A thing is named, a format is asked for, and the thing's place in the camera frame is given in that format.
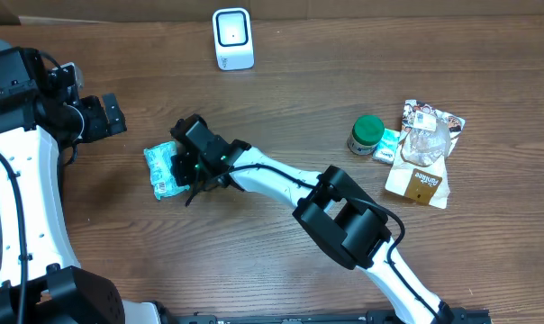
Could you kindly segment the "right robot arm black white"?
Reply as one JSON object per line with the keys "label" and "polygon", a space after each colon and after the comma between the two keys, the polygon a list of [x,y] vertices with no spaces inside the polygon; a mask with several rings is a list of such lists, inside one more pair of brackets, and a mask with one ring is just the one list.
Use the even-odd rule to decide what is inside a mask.
{"label": "right robot arm black white", "polygon": [[227,142],[193,114],[177,121],[170,134],[182,151],[172,158],[178,185],[193,195],[232,186],[265,195],[293,210],[293,217],[318,248],[340,266],[362,271],[389,300],[403,323],[450,323],[456,317],[429,291],[400,256],[403,236],[389,221],[401,220],[377,204],[345,171],[304,171],[268,157],[236,139]]}

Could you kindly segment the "teal snack packet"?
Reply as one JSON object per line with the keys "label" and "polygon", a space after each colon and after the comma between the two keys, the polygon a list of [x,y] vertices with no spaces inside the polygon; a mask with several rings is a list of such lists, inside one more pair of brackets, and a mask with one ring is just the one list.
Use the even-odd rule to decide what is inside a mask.
{"label": "teal snack packet", "polygon": [[176,178],[172,175],[172,157],[176,154],[177,144],[174,141],[143,150],[143,155],[150,169],[150,184],[158,201],[190,189],[189,185],[178,185]]}

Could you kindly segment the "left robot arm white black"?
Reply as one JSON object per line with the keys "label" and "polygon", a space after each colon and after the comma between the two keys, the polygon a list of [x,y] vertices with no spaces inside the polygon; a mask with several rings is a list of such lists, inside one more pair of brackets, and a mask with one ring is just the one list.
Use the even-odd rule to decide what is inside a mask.
{"label": "left robot arm white black", "polygon": [[126,131],[113,94],[81,96],[74,63],[0,40],[0,323],[159,323],[84,270],[61,203],[61,153]]}

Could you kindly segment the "teal tissue pack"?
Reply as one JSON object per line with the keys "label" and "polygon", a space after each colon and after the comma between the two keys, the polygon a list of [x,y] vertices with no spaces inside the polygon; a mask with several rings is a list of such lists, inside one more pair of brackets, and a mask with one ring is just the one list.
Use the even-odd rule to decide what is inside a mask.
{"label": "teal tissue pack", "polygon": [[378,142],[372,153],[372,158],[376,161],[392,165],[394,163],[399,139],[399,131],[385,129],[381,140]]}

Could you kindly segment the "green lid jar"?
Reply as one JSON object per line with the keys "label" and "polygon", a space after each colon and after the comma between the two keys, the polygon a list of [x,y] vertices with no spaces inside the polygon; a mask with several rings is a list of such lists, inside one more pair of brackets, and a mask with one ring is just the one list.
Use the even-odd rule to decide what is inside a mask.
{"label": "green lid jar", "polygon": [[377,116],[360,116],[351,129],[347,145],[354,154],[370,155],[383,138],[384,132],[385,126]]}

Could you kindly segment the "beige brown food pouch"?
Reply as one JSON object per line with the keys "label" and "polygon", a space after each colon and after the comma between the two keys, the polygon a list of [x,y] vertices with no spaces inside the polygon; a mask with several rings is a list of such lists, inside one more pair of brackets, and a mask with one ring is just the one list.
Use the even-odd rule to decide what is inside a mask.
{"label": "beige brown food pouch", "polygon": [[444,209],[450,194],[446,160],[466,121],[410,99],[404,102],[402,129],[385,189],[420,204]]}

